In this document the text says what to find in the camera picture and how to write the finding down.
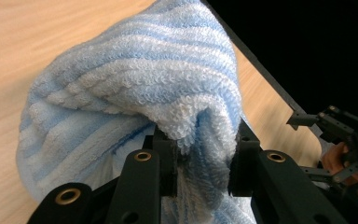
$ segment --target black background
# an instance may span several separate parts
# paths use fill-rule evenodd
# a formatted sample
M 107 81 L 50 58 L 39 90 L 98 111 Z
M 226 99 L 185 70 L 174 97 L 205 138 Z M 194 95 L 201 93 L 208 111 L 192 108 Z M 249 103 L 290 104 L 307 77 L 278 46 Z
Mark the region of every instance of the black background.
M 358 0 L 208 0 L 309 114 L 358 117 Z

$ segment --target towel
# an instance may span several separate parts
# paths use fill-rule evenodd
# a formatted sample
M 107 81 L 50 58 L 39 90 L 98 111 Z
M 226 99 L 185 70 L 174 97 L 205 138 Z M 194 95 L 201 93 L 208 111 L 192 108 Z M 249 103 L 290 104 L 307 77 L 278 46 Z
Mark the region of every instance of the towel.
M 159 0 L 68 49 L 29 89 L 17 165 L 39 202 L 68 182 L 93 189 L 120 175 L 156 125 L 187 157 L 162 223 L 254 223 L 227 194 L 241 119 L 229 37 L 199 0 Z

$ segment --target crumpled towel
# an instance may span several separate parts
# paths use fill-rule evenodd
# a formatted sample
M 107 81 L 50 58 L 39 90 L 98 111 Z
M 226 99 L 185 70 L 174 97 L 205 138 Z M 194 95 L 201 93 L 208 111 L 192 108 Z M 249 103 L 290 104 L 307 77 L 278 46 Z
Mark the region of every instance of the crumpled towel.
M 160 0 L 36 78 L 18 169 L 38 201 L 67 182 L 96 189 L 157 124 L 187 156 L 162 223 L 253 223 L 249 200 L 227 194 L 241 117 L 237 61 L 220 23 L 199 0 Z

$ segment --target wooden table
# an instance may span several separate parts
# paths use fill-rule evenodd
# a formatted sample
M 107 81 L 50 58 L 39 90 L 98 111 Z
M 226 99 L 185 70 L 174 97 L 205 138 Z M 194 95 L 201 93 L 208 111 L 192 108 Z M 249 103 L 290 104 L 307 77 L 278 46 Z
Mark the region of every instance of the wooden table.
M 21 111 L 34 78 L 56 56 L 93 38 L 153 0 L 0 1 L 0 223 L 26 223 L 37 207 L 17 173 Z M 243 109 L 264 149 L 278 149 L 301 165 L 314 165 L 321 146 L 305 127 L 285 122 L 292 109 L 252 63 L 236 51 Z

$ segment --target wooden surface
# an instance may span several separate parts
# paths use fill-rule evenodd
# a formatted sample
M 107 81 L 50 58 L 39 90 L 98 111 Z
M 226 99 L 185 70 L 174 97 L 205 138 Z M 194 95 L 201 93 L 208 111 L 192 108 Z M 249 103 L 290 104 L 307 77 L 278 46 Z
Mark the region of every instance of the wooden surface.
M 28 88 L 57 55 L 93 38 L 152 0 L 0 1 L 0 223 L 26 223 L 37 207 L 20 182 L 15 153 Z M 282 150 L 301 165 L 321 153 L 308 128 L 285 122 L 292 110 L 237 50 L 243 109 L 264 149 Z

